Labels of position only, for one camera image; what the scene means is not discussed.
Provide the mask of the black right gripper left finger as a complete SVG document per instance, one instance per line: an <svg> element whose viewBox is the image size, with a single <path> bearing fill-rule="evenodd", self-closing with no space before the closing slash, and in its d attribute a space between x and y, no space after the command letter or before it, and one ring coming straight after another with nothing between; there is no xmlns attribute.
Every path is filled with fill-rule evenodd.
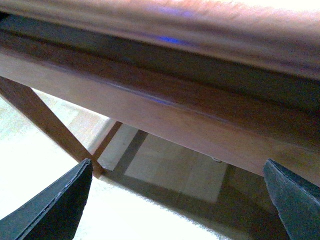
<svg viewBox="0 0 320 240"><path fill-rule="evenodd" d="M0 221L2 240L72 240L92 183L85 159Z"/></svg>

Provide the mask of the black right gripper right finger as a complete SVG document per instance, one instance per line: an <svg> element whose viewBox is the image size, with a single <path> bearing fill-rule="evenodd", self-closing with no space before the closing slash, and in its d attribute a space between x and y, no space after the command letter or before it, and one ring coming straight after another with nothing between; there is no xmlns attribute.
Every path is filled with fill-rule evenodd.
<svg viewBox="0 0 320 240"><path fill-rule="evenodd" d="M272 159L263 167L268 194L291 240L320 238L320 188Z"/></svg>

